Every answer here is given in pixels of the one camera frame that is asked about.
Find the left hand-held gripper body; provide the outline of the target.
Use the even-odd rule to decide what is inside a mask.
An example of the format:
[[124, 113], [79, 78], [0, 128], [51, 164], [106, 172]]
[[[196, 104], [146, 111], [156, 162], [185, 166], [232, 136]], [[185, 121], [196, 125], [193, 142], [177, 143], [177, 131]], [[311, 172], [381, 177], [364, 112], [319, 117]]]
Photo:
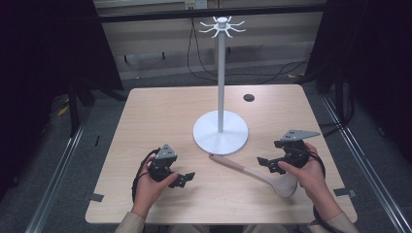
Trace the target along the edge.
[[172, 173], [170, 167], [178, 155], [168, 144], [164, 144], [161, 148], [153, 150], [150, 156], [154, 157], [149, 165], [150, 177], [156, 182], [161, 182]]

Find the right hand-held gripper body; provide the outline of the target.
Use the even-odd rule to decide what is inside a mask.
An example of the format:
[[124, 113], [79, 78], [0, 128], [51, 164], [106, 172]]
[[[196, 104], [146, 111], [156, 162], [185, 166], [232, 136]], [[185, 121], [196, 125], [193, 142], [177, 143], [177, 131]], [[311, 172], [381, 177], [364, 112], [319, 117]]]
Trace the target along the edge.
[[309, 157], [312, 155], [303, 140], [319, 135], [319, 132], [292, 129], [278, 141], [275, 141], [274, 146], [285, 152], [285, 156], [282, 157], [282, 160], [294, 167], [302, 168], [306, 165], [309, 161]]

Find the wooden ladle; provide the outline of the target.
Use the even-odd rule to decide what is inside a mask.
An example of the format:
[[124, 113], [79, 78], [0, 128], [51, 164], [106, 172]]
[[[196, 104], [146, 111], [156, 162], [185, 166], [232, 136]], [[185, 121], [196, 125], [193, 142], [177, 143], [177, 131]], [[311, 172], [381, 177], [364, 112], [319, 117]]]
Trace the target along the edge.
[[249, 176], [255, 177], [259, 180], [262, 180], [268, 183], [274, 191], [281, 197], [290, 197], [292, 196], [297, 189], [297, 179], [291, 174], [284, 174], [280, 178], [270, 178], [263, 175], [262, 173], [255, 171], [251, 168], [240, 165], [234, 161], [227, 159], [225, 156], [210, 154], [209, 157], [223, 166], [229, 167], [236, 171], [242, 172]]

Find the white hook stand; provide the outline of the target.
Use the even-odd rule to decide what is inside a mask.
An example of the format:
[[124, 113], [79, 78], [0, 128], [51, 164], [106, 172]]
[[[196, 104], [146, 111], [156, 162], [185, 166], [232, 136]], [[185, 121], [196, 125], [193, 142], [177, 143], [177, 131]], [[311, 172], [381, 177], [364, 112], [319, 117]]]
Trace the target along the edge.
[[236, 29], [243, 21], [231, 23], [231, 17], [213, 17], [214, 24], [202, 23], [207, 30], [215, 31], [218, 42], [218, 108], [201, 116], [192, 130], [193, 140], [202, 149], [212, 154], [228, 155], [239, 151], [247, 142], [249, 128], [246, 121], [234, 112], [224, 109], [225, 91], [225, 40], [231, 38], [229, 31], [245, 32]]

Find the person's left hand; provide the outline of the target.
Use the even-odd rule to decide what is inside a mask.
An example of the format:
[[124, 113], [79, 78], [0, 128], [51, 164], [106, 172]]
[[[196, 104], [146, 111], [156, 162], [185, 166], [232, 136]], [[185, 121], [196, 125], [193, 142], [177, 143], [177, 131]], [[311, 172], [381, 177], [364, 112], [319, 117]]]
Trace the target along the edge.
[[138, 182], [135, 188], [135, 198], [131, 212], [143, 219], [147, 218], [150, 208], [159, 198], [162, 191], [174, 182], [178, 175], [172, 173], [161, 182], [156, 182], [150, 177], [149, 166], [154, 160], [150, 156], [142, 166], [137, 178]]

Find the person's right hand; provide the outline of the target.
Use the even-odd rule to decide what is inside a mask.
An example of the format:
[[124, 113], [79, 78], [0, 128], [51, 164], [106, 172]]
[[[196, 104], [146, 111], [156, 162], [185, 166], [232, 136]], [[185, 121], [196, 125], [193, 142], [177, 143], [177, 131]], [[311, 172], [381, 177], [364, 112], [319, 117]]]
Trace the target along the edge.
[[316, 159], [310, 158], [302, 168], [296, 168], [285, 161], [280, 161], [278, 165], [297, 178], [315, 205], [325, 204], [328, 199], [333, 200], [325, 182], [322, 166]]

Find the black metal stand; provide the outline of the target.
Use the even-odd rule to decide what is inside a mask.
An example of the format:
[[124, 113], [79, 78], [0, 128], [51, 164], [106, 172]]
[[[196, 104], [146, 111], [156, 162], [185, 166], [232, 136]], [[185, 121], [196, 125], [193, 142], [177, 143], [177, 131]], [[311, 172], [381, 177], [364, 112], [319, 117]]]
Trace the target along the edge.
[[71, 118], [71, 133], [74, 137], [80, 128], [80, 118], [78, 112], [77, 100], [80, 100], [84, 106], [92, 106], [95, 103], [95, 98], [91, 93], [92, 82], [89, 80], [77, 78], [72, 79], [68, 84], [68, 106]]

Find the black curtain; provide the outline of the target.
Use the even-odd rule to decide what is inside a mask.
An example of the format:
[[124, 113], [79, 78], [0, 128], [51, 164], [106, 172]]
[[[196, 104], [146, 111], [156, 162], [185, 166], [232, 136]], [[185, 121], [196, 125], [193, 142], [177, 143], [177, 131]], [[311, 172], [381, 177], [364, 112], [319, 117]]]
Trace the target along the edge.
[[0, 201], [34, 153], [52, 101], [122, 89], [93, 0], [0, 0]]
[[326, 0], [306, 74], [346, 80], [412, 163], [412, 0]]

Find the metal floor rail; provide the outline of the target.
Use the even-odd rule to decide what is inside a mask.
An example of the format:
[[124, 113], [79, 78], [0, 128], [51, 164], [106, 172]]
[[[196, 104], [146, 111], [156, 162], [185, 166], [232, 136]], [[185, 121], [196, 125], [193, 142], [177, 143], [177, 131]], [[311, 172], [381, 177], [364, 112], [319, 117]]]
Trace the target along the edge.
[[400, 206], [394, 200], [391, 193], [384, 186], [383, 182], [379, 178], [372, 164], [366, 157], [363, 149], [361, 148], [356, 137], [353, 135], [352, 131], [348, 126], [344, 126], [338, 117], [337, 110], [332, 100], [325, 94], [321, 95], [321, 98], [326, 106], [326, 109], [331, 116], [333, 122], [337, 125], [342, 138], [347, 144], [351, 154], [357, 161], [361, 171], [363, 172], [365, 178], [367, 179], [371, 189], [385, 210], [387, 216], [392, 222], [397, 233], [412, 233], [412, 226], [406, 219], [406, 215], [401, 210]]
[[60, 189], [63, 178], [78, 147], [78, 143], [82, 138], [84, 128], [85, 126], [81, 124], [79, 128], [74, 132], [74, 134], [70, 137], [65, 151], [62, 154], [59, 163], [51, 177], [51, 181], [42, 197], [42, 200], [38, 205], [34, 215], [30, 219], [24, 233], [42, 233], [44, 225], [51, 212], [52, 205], [55, 201], [58, 190]]

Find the white wall socket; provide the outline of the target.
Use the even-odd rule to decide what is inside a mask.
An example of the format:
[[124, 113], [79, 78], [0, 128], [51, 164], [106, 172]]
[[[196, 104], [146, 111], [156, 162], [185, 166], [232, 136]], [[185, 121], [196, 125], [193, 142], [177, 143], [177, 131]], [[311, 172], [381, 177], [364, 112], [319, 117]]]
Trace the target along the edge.
[[207, 0], [185, 0], [186, 10], [204, 10], [208, 8]]

